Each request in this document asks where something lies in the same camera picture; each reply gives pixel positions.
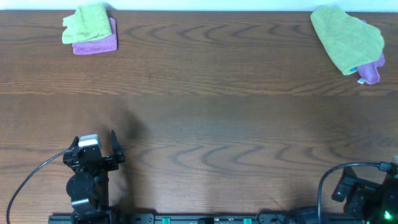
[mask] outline purple towel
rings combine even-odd
[[[74,43],[72,44],[73,53],[75,55],[86,55],[109,52],[118,49],[118,40],[116,38],[116,20],[109,18],[109,22],[111,24],[112,35],[101,40]]]
[[[371,62],[371,63],[367,63],[364,65],[360,65],[358,67],[356,67],[359,75],[365,79],[365,82],[367,84],[375,84],[378,81],[380,81],[380,74],[377,70],[377,67],[382,67],[384,65],[384,63],[386,62],[386,60],[384,59],[384,55],[381,52],[380,58],[379,60],[375,61],[375,62]]]

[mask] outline towel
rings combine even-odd
[[[317,9],[311,21],[329,57],[344,75],[355,72],[352,68],[379,60],[384,47],[379,29],[338,7]]]
[[[382,67],[385,64],[383,53],[381,53],[379,60],[356,67],[359,75],[367,84],[375,84],[380,81],[380,74],[377,67]]]
[[[74,15],[63,18],[63,26],[67,27],[62,34],[64,44],[100,40],[112,34],[102,3],[79,6]]]
[[[72,44],[73,53],[75,55],[86,55],[109,52],[118,49],[118,39],[116,36],[116,20],[113,18],[109,18],[109,23],[111,24],[112,35],[107,36],[102,40],[93,40]]]

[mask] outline wooden table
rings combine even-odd
[[[119,49],[73,55],[72,11],[0,12],[0,223],[11,195],[74,136],[115,130],[126,163],[110,201],[126,212],[256,213],[314,205],[331,166],[390,161],[398,147],[398,15],[352,13],[379,28],[377,85],[343,76],[309,12],[112,11]],[[357,169],[380,181],[376,169]],[[343,204],[325,183],[325,210]],[[22,189],[11,222],[70,213],[62,159]]]

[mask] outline green light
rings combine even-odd
[[[384,212],[384,218],[385,218],[386,220],[392,220],[392,215],[390,215],[390,213],[388,213],[388,212],[386,211],[386,212]]]

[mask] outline white backdrop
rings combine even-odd
[[[76,9],[99,0],[0,0],[0,9]],[[345,11],[398,12],[398,0],[109,0],[118,10],[313,11],[329,4]]]

